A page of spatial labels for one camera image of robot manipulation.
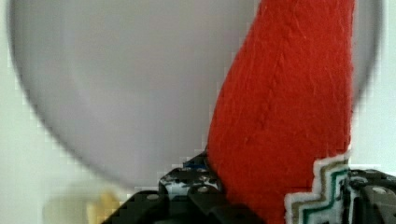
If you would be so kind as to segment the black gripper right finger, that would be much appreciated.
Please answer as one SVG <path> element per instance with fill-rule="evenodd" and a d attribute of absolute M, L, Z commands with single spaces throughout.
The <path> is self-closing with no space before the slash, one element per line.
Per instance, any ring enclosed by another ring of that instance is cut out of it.
<path fill-rule="evenodd" d="M 350 170 L 342 224 L 396 224 L 395 188 L 393 175 L 374 169 Z"/>

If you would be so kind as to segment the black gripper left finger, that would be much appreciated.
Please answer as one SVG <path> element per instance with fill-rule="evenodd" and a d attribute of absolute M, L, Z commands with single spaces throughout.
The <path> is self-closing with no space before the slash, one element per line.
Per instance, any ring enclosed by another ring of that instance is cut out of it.
<path fill-rule="evenodd" d="M 205 152 L 164 175 L 156 190 L 134 194 L 102 224 L 265 224 L 227 200 Z"/>

